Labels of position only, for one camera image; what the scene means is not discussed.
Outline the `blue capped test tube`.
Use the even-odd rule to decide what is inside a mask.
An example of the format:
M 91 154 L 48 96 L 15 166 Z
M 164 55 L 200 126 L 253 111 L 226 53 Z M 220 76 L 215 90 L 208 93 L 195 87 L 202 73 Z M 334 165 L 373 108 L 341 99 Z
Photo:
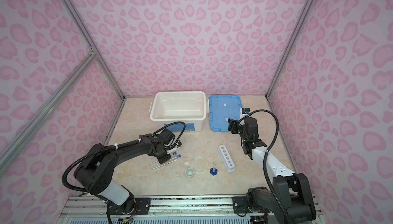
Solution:
M 180 157 L 181 157 L 181 155 L 179 154 L 179 155 L 177 155 L 177 157 L 171 158 L 171 160 L 173 160 L 175 158 L 179 159 Z
M 177 152 L 175 151 L 175 152 L 171 153 L 170 155 L 171 155 L 171 158 L 174 158 L 175 155 L 177 157 Z M 156 160 L 156 161 L 150 163 L 150 165 L 154 165 L 154 164 L 157 164 L 157 163 L 159 164 L 159 160 Z

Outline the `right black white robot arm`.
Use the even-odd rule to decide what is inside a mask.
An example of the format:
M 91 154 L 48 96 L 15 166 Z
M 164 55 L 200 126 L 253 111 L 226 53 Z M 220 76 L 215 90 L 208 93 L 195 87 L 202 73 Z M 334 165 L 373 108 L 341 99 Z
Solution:
M 236 213 L 272 212 L 280 224 L 300 224 L 316 219 L 316 209 L 308 178 L 303 173 L 288 169 L 271 152 L 279 126 L 270 145 L 259 138 L 257 120 L 246 116 L 239 121 L 229 119 L 228 129 L 241 138 L 245 155 L 260 165 L 267 182 L 266 187 L 250 188 L 246 193 L 246 204 Z

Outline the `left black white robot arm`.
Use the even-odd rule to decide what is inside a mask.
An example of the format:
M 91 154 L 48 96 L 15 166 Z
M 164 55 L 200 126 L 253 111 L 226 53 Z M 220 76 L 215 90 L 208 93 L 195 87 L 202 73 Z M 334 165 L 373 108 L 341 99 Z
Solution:
M 140 135 L 137 140 L 120 145 L 94 145 L 87 155 L 73 164 L 73 176 L 84 187 L 83 192 L 131 209 L 133 194 L 113 179 L 115 168 L 141 155 L 155 157 L 159 164 L 171 159 L 171 153 L 182 146 L 181 141 L 169 130 L 159 134 Z

